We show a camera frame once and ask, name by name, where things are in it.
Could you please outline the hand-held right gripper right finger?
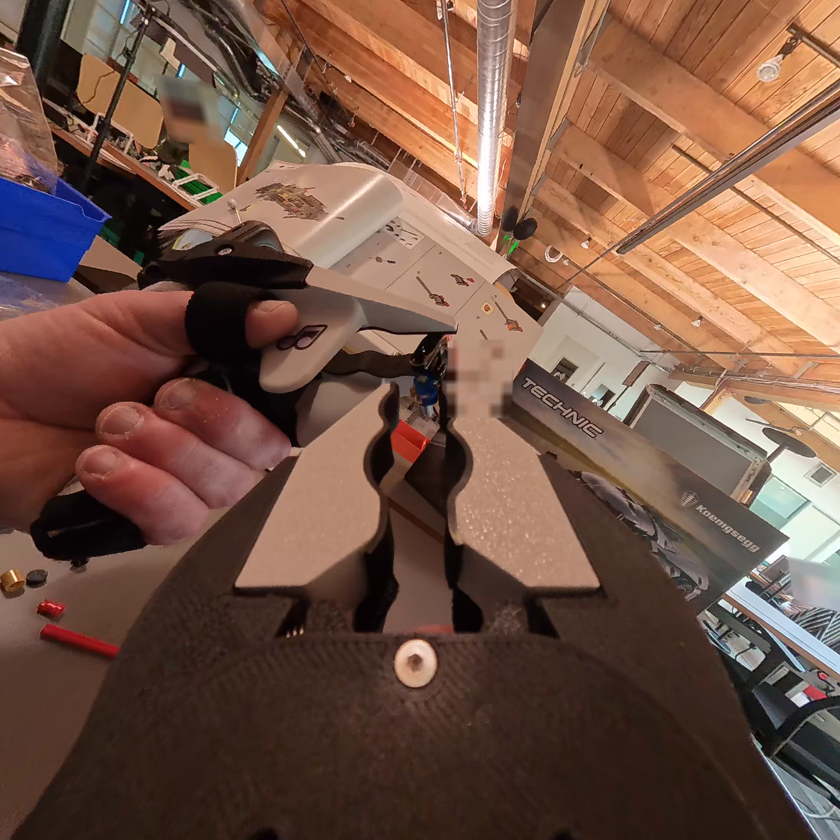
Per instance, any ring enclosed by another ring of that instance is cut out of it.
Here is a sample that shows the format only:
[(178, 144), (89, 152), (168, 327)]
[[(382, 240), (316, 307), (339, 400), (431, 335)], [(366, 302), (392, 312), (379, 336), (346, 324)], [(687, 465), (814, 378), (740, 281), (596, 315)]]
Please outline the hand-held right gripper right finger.
[(558, 466), (546, 461), (498, 418), (450, 422), (446, 576), (455, 623), (601, 588), (551, 481)]

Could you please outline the black flight case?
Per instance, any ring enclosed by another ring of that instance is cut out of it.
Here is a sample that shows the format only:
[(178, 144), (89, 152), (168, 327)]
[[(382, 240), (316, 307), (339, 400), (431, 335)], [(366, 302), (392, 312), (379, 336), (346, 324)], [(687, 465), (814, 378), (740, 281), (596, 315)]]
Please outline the black flight case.
[(662, 385), (646, 385), (623, 422), (746, 507), (772, 475), (761, 447)]

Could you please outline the dark printed set box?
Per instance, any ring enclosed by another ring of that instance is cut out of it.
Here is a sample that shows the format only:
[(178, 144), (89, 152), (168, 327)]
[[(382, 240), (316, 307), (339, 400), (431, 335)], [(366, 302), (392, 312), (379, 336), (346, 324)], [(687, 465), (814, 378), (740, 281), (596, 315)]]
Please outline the dark printed set box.
[(513, 383), (511, 418), (637, 535), (696, 615), (787, 540), (532, 360)]

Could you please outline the person's left hand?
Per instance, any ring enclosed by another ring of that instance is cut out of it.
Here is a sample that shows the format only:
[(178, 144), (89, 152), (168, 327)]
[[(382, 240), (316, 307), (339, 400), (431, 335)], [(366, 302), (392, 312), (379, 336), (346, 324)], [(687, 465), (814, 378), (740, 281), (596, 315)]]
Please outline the person's left hand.
[(184, 377), (188, 290), (124, 290), (2, 322), (1, 523), (77, 479), (151, 545), (194, 539), (289, 456), (236, 395)]

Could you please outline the crinkled clear plastic bag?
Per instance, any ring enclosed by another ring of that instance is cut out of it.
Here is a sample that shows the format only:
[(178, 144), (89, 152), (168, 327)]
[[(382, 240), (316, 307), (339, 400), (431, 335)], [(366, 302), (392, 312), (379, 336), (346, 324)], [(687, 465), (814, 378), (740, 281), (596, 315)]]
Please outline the crinkled clear plastic bag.
[(32, 68), (1, 49), (1, 176), (56, 194), (58, 160)]

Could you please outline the grey steel column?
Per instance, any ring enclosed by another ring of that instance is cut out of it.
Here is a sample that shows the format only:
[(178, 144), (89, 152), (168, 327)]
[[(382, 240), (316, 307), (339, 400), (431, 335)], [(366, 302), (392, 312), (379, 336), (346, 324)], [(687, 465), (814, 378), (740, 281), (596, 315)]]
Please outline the grey steel column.
[(602, 14), (603, 2), (538, 2), (521, 88), (517, 129), (502, 208), (524, 217), (544, 171), (548, 141), (571, 100), (572, 76), (585, 37)]

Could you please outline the silver ventilation duct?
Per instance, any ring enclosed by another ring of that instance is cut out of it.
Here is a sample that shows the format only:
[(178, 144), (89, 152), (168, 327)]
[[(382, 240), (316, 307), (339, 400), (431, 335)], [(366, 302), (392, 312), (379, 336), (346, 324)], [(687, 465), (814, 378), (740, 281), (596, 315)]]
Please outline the silver ventilation duct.
[(518, 2), (478, 1), (476, 5), (478, 150), (476, 235), (490, 235), (494, 224), (501, 135), (508, 110), (508, 81)]

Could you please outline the orange object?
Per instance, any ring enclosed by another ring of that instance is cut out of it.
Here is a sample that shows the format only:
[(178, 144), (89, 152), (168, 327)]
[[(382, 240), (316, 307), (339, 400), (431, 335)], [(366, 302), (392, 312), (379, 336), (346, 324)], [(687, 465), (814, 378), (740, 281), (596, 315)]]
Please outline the orange object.
[(413, 426), (399, 420), (392, 432), (392, 450), (410, 465), (413, 465), (429, 444), (429, 438)]

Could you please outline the black round lamp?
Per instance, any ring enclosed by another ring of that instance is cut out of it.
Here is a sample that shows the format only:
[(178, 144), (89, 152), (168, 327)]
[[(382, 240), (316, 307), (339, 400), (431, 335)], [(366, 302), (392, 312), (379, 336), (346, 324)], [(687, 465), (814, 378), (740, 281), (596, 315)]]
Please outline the black round lamp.
[(773, 451), (767, 455), (767, 462), (772, 463), (784, 452), (806, 459), (816, 458), (816, 451), (804, 441), (804, 436), (808, 432), (809, 430), (802, 426), (785, 428), (764, 423), (762, 435), (774, 444)]

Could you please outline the white instruction booklet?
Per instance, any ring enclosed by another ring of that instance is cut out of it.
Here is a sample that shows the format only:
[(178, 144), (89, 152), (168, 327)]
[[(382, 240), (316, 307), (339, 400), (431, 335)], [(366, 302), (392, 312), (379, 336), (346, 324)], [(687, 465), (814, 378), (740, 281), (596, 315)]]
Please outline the white instruction booklet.
[(458, 335), (502, 341), (515, 367), (542, 329), (501, 288), (510, 265), (491, 247), (388, 173), (366, 164), (276, 162), (247, 183), (159, 229), (162, 245), (187, 229), (218, 235), (244, 222), (273, 227), (287, 250), (402, 298), (435, 305)]

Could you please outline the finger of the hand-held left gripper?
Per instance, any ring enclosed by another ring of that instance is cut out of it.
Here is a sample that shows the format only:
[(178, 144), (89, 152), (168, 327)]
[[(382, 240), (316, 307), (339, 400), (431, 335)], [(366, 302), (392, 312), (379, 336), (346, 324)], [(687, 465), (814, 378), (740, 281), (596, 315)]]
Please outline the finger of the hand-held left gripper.
[(375, 350), (349, 352), (340, 350), (325, 364), (321, 373), (331, 376), (370, 375), (380, 380), (424, 375), (427, 367), (412, 354), (388, 354)]
[(455, 317), (442, 308), (400, 297), (388, 290), (314, 267), (304, 299), (313, 307), (316, 323), (324, 322), (352, 334), (380, 330), (392, 334), (456, 334)]

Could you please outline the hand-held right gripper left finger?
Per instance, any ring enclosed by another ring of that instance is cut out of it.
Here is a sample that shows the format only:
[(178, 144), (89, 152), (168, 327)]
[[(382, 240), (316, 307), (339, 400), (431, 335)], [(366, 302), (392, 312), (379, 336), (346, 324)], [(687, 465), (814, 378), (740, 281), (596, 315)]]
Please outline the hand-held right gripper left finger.
[(382, 481), (394, 466), (395, 383), (380, 385), (306, 447), (235, 583), (246, 594), (330, 602), (384, 625), (398, 583)]

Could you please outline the ceiling spot lamp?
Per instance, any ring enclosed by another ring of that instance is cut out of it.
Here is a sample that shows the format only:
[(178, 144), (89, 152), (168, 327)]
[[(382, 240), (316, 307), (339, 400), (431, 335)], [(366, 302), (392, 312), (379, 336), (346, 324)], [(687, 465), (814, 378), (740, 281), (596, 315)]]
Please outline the ceiling spot lamp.
[(771, 58), (763, 61), (756, 69), (755, 76), (760, 83), (767, 84), (777, 81), (781, 77), (784, 59), (789, 56), (802, 42), (798, 35), (791, 35), (782, 47)]

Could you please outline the long red axle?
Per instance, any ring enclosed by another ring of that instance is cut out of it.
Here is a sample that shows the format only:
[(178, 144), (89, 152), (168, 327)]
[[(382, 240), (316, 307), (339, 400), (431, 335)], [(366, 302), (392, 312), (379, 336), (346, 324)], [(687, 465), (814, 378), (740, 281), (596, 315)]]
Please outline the long red axle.
[(116, 658), (120, 651), (120, 646), (118, 645), (107, 643), (99, 638), (85, 635), (84, 633), (71, 631), (53, 623), (44, 625), (40, 629), (38, 638), (47, 642), (73, 648), (86, 654), (96, 655), (108, 659)]

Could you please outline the black frame with red pins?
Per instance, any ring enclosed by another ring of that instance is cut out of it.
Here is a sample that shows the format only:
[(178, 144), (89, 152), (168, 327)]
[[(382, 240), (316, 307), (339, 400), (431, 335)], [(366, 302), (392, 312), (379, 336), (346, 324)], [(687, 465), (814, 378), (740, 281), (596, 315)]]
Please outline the black frame with red pins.
[(413, 378), (423, 371), (440, 374), (440, 388), (448, 368), (448, 346), (454, 338), (451, 332), (431, 332), (418, 344), (411, 355)]

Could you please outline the black ceiling rail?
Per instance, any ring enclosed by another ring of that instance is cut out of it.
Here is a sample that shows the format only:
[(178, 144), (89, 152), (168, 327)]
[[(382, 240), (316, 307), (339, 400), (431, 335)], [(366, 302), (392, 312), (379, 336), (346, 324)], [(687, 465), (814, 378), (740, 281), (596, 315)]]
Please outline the black ceiling rail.
[(612, 251), (620, 256), (630, 253), (720, 193), (809, 140), (814, 134), (827, 129), (837, 121), (838, 113), (839, 83), (836, 81), (703, 181), (676, 198), (645, 224), (626, 235), (612, 247)]

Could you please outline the black tripod pole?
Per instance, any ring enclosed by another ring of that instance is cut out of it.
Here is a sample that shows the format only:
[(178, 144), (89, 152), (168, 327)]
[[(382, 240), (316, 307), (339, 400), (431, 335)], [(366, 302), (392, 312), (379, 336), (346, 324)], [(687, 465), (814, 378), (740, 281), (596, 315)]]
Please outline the black tripod pole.
[(98, 166), (99, 156), (102, 152), (104, 144), (109, 138), (112, 118), (117, 110), (119, 100), (121, 99), (123, 90), (128, 82), (130, 72), (140, 52), (143, 38), (154, 18), (154, 7), (150, 2), (142, 1), (136, 2), (136, 4), (140, 10), (140, 22), (136, 28), (131, 48), (120, 72), (118, 83), (114, 88), (114, 92), (108, 104), (108, 109), (105, 111), (103, 120), (100, 121), (97, 137), (92, 146), (91, 153), (88, 157), (88, 163), (80, 181), (80, 189), (83, 193), (88, 189), (91, 177)]

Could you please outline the blue plastic bin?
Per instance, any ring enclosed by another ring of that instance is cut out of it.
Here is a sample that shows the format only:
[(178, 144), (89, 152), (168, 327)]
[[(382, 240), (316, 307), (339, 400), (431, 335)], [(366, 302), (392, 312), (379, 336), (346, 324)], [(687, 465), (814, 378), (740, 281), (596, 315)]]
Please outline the blue plastic bin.
[(110, 215), (62, 180), (56, 193), (1, 180), (1, 271), (68, 282)]

